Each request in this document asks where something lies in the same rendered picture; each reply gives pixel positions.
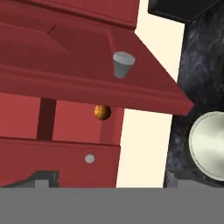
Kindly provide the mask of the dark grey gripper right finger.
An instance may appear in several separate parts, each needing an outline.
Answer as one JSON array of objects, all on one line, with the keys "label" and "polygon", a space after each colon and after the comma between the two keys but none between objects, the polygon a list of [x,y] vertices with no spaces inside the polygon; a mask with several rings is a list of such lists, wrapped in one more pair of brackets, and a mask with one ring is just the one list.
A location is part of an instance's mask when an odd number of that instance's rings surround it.
[{"label": "dark grey gripper right finger", "polygon": [[214,182],[208,181],[190,171],[166,171],[164,174],[164,187],[216,187]]}]

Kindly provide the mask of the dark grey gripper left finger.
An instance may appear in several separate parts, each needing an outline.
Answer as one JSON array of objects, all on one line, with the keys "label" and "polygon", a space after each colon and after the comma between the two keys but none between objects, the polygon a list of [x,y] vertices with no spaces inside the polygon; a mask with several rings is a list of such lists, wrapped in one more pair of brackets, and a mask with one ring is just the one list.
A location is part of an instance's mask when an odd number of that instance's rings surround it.
[{"label": "dark grey gripper left finger", "polygon": [[57,171],[35,171],[26,179],[3,185],[3,188],[59,187],[60,174]]}]

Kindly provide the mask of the pale white bowl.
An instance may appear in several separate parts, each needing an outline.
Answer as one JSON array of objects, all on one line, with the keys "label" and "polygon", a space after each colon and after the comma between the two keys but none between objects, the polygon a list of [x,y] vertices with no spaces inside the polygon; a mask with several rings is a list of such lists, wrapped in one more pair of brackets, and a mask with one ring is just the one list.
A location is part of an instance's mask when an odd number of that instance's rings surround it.
[{"label": "pale white bowl", "polygon": [[193,162],[209,178],[224,181],[224,112],[200,116],[188,137]]}]

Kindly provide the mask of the red cabinet body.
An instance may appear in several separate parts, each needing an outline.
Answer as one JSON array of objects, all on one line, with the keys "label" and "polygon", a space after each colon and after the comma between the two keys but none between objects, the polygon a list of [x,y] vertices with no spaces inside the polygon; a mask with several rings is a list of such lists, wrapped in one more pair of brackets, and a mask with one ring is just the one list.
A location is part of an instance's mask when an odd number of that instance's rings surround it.
[{"label": "red cabinet body", "polygon": [[[0,94],[0,137],[37,137],[40,99]],[[123,108],[112,108],[106,121],[98,120],[92,104],[57,101],[52,139],[64,142],[120,144]]]}]

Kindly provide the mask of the grey cabinet door knob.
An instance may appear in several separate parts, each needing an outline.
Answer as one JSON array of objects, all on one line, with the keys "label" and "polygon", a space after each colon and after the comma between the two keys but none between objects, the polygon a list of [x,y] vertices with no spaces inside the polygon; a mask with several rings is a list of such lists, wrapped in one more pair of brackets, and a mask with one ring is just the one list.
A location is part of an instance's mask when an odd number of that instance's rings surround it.
[{"label": "grey cabinet door knob", "polygon": [[114,60],[114,76],[123,79],[130,68],[135,64],[135,57],[127,52],[115,52]]}]

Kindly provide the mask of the red drawer front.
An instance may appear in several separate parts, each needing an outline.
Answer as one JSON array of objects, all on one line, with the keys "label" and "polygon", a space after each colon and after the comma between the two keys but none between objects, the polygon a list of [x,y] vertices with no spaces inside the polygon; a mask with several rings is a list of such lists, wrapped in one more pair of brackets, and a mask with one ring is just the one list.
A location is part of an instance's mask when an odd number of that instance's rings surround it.
[{"label": "red drawer front", "polygon": [[[87,154],[94,162],[85,161]],[[120,147],[0,138],[0,186],[36,171],[57,171],[61,187],[114,187]]]}]

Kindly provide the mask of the orange fruit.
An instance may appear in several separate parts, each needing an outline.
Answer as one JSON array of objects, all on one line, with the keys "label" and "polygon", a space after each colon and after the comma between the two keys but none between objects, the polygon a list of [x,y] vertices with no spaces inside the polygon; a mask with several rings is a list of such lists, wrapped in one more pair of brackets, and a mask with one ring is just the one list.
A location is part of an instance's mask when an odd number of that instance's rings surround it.
[{"label": "orange fruit", "polygon": [[105,121],[110,118],[112,114],[111,107],[109,105],[97,104],[94,107],[94,116],[101,121]]}]

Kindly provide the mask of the black appliance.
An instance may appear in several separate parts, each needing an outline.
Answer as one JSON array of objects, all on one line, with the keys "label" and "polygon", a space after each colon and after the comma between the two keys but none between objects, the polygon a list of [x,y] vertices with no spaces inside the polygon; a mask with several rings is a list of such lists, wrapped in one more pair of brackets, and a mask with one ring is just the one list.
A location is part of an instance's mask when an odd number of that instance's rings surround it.
[{"label": "black appliance", "polygon": [[192,22],[224,0],[149,0],[148,13],[180,23]]}]

